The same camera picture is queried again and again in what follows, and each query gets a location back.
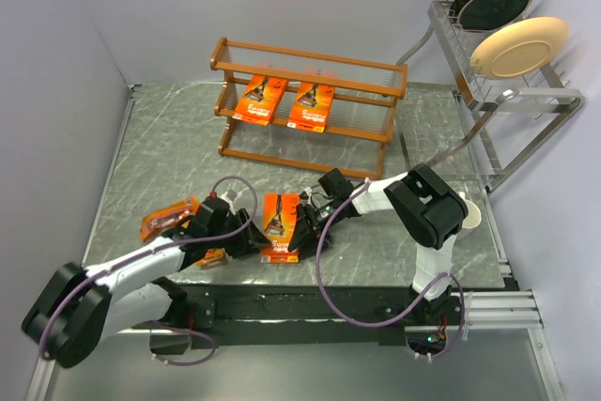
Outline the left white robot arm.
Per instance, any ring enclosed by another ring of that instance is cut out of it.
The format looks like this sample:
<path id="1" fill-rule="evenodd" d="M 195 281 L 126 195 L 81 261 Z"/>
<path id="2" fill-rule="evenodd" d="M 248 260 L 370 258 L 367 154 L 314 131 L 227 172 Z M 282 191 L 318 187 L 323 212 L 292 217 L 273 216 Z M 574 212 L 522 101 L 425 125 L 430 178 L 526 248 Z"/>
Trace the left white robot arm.
<path id="1" fill-rule="evenodd" d="M 21 330 L 45 360 L 71 368 L 108 336 L 144 323 L 190 333 L 202 308 L 170 275 L 222 249 L 232 258 L 269 244 L 245 208 L 208 197 L 143 247 L 87 268 L 69 262 L 52 275 L 25 315 Z"/>

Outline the orange razor box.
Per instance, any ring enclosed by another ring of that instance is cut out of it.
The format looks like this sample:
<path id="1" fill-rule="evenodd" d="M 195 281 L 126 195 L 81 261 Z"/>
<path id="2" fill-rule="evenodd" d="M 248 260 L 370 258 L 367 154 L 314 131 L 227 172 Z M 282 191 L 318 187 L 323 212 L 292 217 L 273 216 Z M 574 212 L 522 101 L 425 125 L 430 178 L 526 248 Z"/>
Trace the orange razor box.
<path id="1" fill-rule="evenodd" d="M 294 193 L 266 193 L 263 202 L 262 231 L 269 244 L 260 251 L 263 264 L 298 264 L 299 251 L 288 246 L 297 220 L 300 197 Z"/>
<path id="2" fill-rule="evenodd" d="M 334 94 L 334 86 L 301 82 L 286 123 L 287 127 L 323 133 Z"/>
<path id="3" fill-rule="evenodd" d="M 288 80 L 254 75 L 239 99 L 233 118 L 252 124 L 270 124 L 284 96 Z"/>

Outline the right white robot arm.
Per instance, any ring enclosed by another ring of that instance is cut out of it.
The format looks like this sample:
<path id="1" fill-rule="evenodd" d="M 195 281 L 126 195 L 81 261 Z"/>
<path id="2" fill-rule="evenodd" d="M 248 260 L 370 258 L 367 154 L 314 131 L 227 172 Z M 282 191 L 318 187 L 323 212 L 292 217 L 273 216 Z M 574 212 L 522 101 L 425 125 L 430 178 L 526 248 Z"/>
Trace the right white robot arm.
<path id="1" fill-rule="evenodd" d="M 328 198 L 322 207 L 307 201 L 296 206 L 290 251 L 314 253 L 327 224 L 393 210 L 416 242 L 416 270 L 411 287 L 412 316 L 432 324 L 444 311 L 440 298 L 451 283 L 452 253 L 469 215 L 466 201 L 433 169 L 420 163 L 405 173 L 355 186 L 334 168 L 318 180 Z"/>

